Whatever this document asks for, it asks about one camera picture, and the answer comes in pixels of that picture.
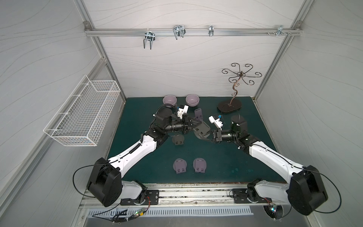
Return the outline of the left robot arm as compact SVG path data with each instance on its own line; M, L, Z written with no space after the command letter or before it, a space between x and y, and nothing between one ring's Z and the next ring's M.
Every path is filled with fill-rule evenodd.
M95 162L87 190L104 207L111 206L118 199L142 204L147 187L138 181L124 181L123 177L135 164L163 145L169 132L187 134L201 125L201 121L189 117L187 111L187 106L175 111L171 105L159 108L150 127L135 144L114 157L100 158Z

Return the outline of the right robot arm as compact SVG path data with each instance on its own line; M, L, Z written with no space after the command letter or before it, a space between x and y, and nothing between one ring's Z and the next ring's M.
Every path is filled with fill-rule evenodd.
M231 128L223 130L219 117L211 116L217 128L208 129L205 123L195 128L197 137L212 143L232 142L239 150L261 161L284 179L284 183L256 179L249 183L246 197L251 203L260 199L289 203L300 214L308 216L328 200L321 174L313 166L298 164L271 149L263 141L248 133L247 121L234 115Z

